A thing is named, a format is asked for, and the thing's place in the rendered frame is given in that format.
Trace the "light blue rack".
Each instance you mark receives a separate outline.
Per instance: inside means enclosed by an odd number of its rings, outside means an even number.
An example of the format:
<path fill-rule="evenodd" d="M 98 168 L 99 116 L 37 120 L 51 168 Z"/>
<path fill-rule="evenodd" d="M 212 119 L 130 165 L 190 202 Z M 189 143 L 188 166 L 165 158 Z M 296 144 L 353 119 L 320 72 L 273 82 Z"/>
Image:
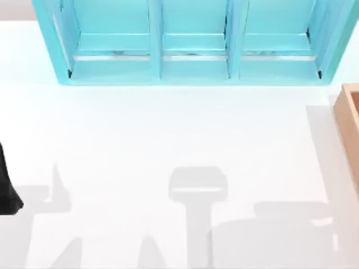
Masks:
<path fill-rule="evenodd" d="M 63 85 L 328 85 L 359 0 L 31 0 Z"/>

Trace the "shallow salmon-coloured box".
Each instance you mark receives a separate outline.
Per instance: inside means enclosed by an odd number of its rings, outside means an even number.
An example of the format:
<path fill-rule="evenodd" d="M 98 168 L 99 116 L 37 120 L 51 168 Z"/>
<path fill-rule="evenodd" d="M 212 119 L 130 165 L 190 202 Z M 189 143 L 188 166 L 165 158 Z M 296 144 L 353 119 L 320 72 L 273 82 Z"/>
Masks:
<path fill-rule="evenodd" d="M 359 213 L 359 82 L 341 85 L 333 112 Z"/>

